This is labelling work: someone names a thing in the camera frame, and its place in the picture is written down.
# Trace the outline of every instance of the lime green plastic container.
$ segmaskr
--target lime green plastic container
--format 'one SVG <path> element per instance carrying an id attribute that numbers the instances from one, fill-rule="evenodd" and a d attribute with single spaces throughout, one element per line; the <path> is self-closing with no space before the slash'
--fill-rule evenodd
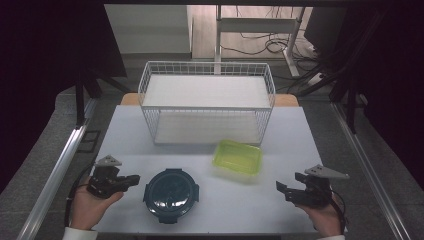
<path id="1" fill-rule="evenodd" d="M 258 147 L 222 140 L 216 150 L 212 164 L 248 175 L 259 173 L 262 150 Z"/>

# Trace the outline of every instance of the metal rail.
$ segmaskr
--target metal rail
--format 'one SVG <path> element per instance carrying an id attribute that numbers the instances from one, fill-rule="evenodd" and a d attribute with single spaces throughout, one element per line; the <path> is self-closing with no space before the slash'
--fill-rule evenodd
<path id="1" fill-rule="evenodd" d="M 72 158 L 74 157 L 78 145 L 82 137 L 84 136 L 88 123 L 93 115 L 96 103 L 97 100 L 94 99 L 90 99 L 88 101 L 87 106 L 85 108 L 86 118 L 84 123 L 79 129 L 74 129 L 72 131 L 68 142 L 63 148 L 63 151 L 59 159 L 57 160 L 49 179 L 44 185 L 44 188 L 41 191 L 37 202 L 32 208 L 31 213 L 29 214 L 17 239 L 31 240 L 34 239 L 37 235 L 37 232 L 40 229 L 44 217 L 46 216 L 47 211 L 49 210 L 50 205 L 56 195 L 56 192 L 59 189 L 60 184 L 62 183 L 63 177 L 65 176 L 66 171 L 68 170 Z"/>
<path id="2" fill-rule="evenodd" d="M 383 214 L 386 217 L 387 222 L 389 223 L 390 228 L 392 229 L 396 239 L 411 239 L 410 235 L 408 234 L 408 231 L 405 228 L 403 220 L 396 209 L 396 206 L 394 205 L 393 201 L 387 194 L 383 184 L 378 178 L 377 173 L 375 172 L 365 150 L 361 145 L 361 142 L 359 141 L 356 134 L 352 134 L 349 129 L 349 126 L 344 120 L 346 119 L 346 116 L 343 112 L 343 109 L 341 108 L 341 105 L 337 103 L 332 103 L 331 106 L 333 107 L 333 110 L 336 113 L 339 123 L 342 126 L 343 132 L 345 133 L 349 144 L 352 146 L 355 152 L 359 165 L 361 166 L 362 171 L 364 172 L 364 175 L 367 178 L 368 183 L 370 184 L 370 187 L 374 192 L 375 198 L 377 199 L 377 202 L 379 203 L 381 210 L 383 211 Z"/>

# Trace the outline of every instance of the white wire basket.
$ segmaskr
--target white wire basket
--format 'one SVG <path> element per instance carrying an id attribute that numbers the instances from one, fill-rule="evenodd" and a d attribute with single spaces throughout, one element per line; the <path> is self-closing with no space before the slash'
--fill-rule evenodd
<path id="1" fill-rule="evenodd" d="M 148 62 L 138 96 L 156 144 L 260 145 L 275 87 L 265 63 Z"/>

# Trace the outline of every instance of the wall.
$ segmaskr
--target wall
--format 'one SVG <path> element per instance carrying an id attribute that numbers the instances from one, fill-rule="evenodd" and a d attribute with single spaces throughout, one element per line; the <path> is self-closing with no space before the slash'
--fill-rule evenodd
<path id="1" fill-rule="evenodd" d="M 190 53 L 190 6 L 108 5 L 121 54 Z"/>

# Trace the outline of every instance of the hand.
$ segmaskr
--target hand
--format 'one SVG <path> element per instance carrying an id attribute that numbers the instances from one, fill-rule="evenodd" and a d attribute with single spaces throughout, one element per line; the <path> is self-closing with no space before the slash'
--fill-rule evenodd
<path id="1" fill-rule="evenodd" d="M 323 209 L 314 209 L 303 205 L 295 205 L 303 209 L 311 219 L 314 227 L 322 237 L 342 235 L 340 232 L 340 220 L 336 210 L 330 204 Z"/>
<path id="2" fill-rule="evenodd" d="M 117 192 L 108 199 L 97 198 L 87 191 L 86 184 L 77 189 L 73 202 L 70 227 L 79 230 L 90 230 L 94 227 L 108 207 L 124 196 L 123 192 Z"/>

